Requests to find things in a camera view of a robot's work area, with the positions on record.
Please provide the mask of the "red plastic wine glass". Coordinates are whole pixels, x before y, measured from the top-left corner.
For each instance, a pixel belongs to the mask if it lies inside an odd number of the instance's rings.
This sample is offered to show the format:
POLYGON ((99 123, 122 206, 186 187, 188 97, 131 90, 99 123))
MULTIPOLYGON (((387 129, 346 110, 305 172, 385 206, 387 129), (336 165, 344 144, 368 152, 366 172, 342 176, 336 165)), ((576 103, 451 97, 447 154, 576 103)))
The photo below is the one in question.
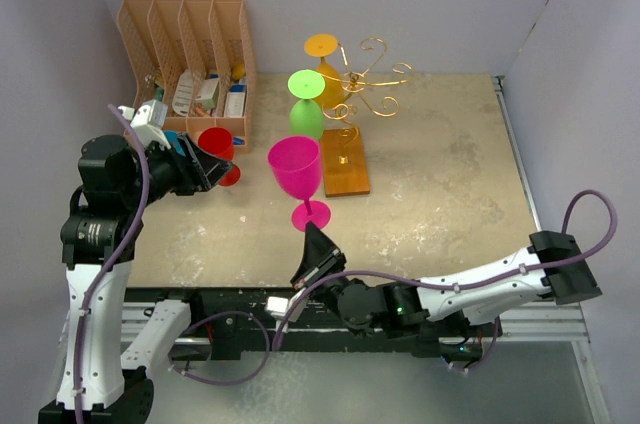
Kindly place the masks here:
MULTIPOLYGON (((198 138, 198 146, 204 151, 221 159, 232 161, 234 159, 234 144, 232 134, 222 127, 211 127, 203 131, 198 138)), ((241 177, 241 171, 237 165, 219 182, 223 187, 235 185, 241 177)))

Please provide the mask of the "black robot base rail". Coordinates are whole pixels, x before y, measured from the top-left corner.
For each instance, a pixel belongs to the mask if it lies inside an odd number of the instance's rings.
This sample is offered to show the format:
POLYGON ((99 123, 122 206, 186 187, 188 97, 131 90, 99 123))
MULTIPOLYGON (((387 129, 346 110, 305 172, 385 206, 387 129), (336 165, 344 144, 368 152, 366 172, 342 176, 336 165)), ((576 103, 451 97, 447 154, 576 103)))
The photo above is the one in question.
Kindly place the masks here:
POLYGON ((123 339, 130 342, 157 305, 188 305, 177 341, 214 360, 264 349, 306 353, 406 353, 467 365, 481 361, 503 334, 497 318, 473 325, 460 311, 431 322, 415 293, 400 284, 366 290, 322 289, 299 298, 288 288, 131 288, 125 293, 123 339))

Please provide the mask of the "pink plastic wine glass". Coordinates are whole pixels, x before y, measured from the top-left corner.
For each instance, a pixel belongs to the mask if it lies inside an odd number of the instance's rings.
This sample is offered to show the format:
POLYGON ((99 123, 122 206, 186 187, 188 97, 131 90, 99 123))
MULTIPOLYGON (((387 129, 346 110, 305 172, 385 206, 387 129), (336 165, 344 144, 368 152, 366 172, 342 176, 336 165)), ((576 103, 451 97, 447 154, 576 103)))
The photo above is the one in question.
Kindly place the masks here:
POLYGON ((309 223, 323 229, 331 210, 325 202, 312 199, 323 178, 319 143, 302 135, 286 137, 271 147, 267 161, 279 187, 300 201, 291 214, 292 225, 301 232, 309 223))

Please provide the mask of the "blue plastic wine glass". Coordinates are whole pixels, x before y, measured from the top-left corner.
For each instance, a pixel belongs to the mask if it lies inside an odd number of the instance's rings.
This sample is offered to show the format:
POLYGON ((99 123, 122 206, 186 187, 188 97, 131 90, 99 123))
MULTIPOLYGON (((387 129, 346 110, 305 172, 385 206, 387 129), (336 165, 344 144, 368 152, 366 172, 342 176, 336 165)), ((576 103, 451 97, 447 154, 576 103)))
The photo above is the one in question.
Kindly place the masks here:
POLYGON ((176 150, 176 152, 179 155, 184 156, 185 155, 184 150, 182 149, 181 144, 178 140, 178 133, 172 130, 165 130, 164 134, 166 139, 171 144, 171 146, 176 150))

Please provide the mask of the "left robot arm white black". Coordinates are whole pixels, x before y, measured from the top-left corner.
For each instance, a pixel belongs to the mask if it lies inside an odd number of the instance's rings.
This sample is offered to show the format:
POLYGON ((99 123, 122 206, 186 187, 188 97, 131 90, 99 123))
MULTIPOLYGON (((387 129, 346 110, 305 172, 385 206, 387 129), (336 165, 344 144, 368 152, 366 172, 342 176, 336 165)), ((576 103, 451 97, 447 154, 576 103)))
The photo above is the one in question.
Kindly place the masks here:
POLYGON ((144 210, 168 193, 207 192, 233 168, 187 134, 177 140, 177 146, 143 145, 104 135, 82 147, 82 183, 60 232, 69 289, 65 369, 55 399, 38 413, 40 423, 146 422, 154 375, 174 340, 205 326, 206 313, 196 299, 163 298, 130 348, 121 348, 125 293, 144 210))

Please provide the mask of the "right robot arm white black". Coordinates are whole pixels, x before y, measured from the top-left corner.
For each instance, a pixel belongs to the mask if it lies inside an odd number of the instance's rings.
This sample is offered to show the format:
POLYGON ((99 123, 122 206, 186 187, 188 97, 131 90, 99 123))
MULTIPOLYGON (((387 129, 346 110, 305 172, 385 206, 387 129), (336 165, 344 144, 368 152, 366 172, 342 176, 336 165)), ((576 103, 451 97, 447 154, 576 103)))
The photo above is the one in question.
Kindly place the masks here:
POLYGON ((324 304, 356 334, 383 329, 391 338, 445 325, 467 335, 503 312, 537 299, 558 305, 601 295, 575 238, 540 231, 527 246, 489 264, 420 279, 382 274, 381 284, 365 283, 367 271, 349 271, 339 247, 317 226, 305 230, 303 257, 291 280, 295 291, 283 323, 294 321, 309 299, 324 304))

